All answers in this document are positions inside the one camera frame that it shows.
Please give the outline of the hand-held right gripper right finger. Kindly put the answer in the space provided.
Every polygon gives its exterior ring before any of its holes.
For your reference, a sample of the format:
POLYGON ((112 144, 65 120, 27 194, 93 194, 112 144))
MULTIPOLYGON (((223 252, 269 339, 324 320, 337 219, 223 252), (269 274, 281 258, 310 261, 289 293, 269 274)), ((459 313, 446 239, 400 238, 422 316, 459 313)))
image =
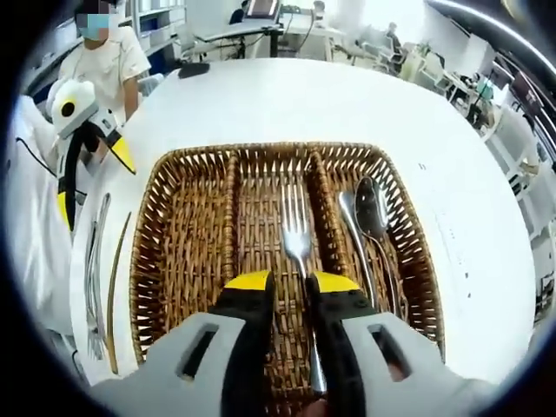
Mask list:
POLYGON ((475 416, 493 385, 464 378, 437 345, 379 313, 342 275, 314 272, 306 291, 332 416, 475 416))

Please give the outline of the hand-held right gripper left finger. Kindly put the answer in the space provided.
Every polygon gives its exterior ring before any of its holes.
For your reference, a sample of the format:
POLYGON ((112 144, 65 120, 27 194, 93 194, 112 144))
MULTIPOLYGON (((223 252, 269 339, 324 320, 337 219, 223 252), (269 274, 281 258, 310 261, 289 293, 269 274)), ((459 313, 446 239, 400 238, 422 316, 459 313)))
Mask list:
POLYGON ((271 271, 236 276, 134 373, 94 386, 94 398, 117 416, 263 416, 274 297, 271 271))

